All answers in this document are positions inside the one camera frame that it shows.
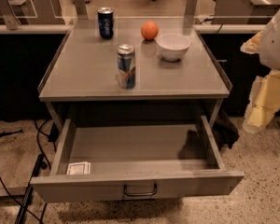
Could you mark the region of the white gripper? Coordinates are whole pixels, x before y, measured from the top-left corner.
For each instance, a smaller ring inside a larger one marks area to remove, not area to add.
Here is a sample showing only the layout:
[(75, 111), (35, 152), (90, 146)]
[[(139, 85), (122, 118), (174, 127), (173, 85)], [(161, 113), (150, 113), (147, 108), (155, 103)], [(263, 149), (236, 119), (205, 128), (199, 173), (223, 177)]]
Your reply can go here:
[(271, 68), (267, 76), (252, 83), (249, 103), (245, 110), (243, 128), (249, 133), (259, 133), (280, 110), (280, 9), (260, 31), (240, 47), (247, 54), (259, 53), (260, 63)]

